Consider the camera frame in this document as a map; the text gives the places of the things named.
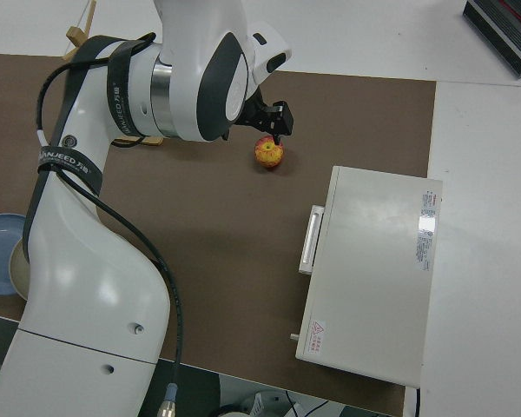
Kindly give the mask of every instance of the beige plate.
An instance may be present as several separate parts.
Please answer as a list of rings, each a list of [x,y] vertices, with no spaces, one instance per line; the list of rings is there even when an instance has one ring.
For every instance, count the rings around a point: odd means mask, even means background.
[[[10,280],[17,293],[27,300],[29,293],[29,263],[23,254],[22,240],[16,243],[10,256]]]

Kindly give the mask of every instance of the wooden stick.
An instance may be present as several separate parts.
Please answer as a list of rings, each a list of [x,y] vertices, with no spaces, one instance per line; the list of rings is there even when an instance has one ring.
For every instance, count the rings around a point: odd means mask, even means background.
[[[77,26],[70,26],[66,32],[66,36],[75,46],[81,46],[87,40],[87,35]]]
[[[87,15],[87,22],[85,23],[85,35],[89,37],[90,25],[93,23],[93,16],[95,15],[96,0],[91,0],[89,6],[89,14]]]
[[[125,143],[132,143],[137,141],[138,137],[133,136],[120,136],[116,138],[117,141],[125,142]],[[149,145],[149,146],[160,146],[162,144],[162,141],[164,140],[161,136],[148,136],[145,137],[145,139],[141,142],[143,145]]]
[[[72,50],[71,50],[70,52],[68,52],[66,55],[62,56],[62,59],[63,59],[64,61],[66,61],[66,62],[67,62],[67,61],[71,61],[71,58],[73,58],[73,55],[76,54],[76,52],[77,52],[78,49],[79,49],[79,48],[74,48],[74,49],[72,49]]]

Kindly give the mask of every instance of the brown mat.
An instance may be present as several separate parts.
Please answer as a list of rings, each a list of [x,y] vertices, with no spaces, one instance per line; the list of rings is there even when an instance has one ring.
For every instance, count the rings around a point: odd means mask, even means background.
[[[0,56],[0,212],[24,214],[36,180],[35,100],[58,58]],[[60,104],[52,89],[48,130]],[[229,142],[164,141],[112,149],[102,199],[155,242],[177,275],[189,365],[401,415],[404,388],[295,359],[309,279],[298,270],[312,204],[324,204],[333,165],[426,176],[435,84],[278,73],[263,84],[295,117],[285,160],[268,172],[262,136],[233,128]],[[132,236],[102,216],[115,231]],[[23,303],[0,297],[0,315]],[[172,358],[174,321],[162,356]]]

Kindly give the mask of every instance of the white table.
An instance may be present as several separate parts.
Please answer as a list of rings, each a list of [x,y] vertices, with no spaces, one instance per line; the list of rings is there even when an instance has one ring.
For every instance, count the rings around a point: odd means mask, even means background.
[[[85,4],[0,0],[0,53],[63,55]],[[292,45],[285,70],[439,81],[428,175],[444,181],[444,202],[421,415],[521,416],[521,80],[464,21],[464,4],[251,0],[246,9]],[[100,0],[91,33],[159,29],[151,0]]]

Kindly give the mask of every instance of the screw hole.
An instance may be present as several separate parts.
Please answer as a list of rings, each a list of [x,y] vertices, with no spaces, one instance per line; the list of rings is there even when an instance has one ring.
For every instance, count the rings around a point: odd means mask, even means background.
[[[129,323],[128,329],[130,333],[141,334],[145,331],[145,328],[139,323]]]
[[[114,373],[114,367],[112,365],[102,365],[101,370],[102,373],[105,375],[110,375]]]

